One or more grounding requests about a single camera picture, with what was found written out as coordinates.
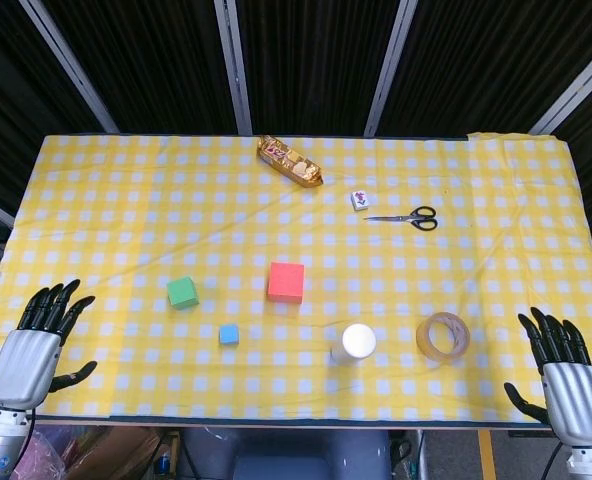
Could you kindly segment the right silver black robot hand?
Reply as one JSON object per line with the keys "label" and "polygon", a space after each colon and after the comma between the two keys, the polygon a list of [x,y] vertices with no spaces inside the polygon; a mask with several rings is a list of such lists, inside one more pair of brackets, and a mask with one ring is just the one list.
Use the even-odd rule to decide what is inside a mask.
{"label": "right silver black robot hand", "polygon": [[514,384],[504,390],[522,414],[549,426],[562,444],[592,448],[592,361],[584,337],[569,320],[536,307],[518,314],[540,375],[543,407],[524,399]]}

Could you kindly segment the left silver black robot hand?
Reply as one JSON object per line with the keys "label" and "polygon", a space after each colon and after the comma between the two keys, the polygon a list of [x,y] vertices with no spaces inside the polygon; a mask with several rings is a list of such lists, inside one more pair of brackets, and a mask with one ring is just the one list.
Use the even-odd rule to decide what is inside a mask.
{"label": "left silver black robot hand", "polygon": [[32,410],[50,393],[74,386],[87,379],[97,362],[87,362],[76,372],[57,376],[62,349],[78,317],[95,297],[70,299],[80,286],[74,279],[44,287],[28,301],[17,327],[0,349],[0,408]]}

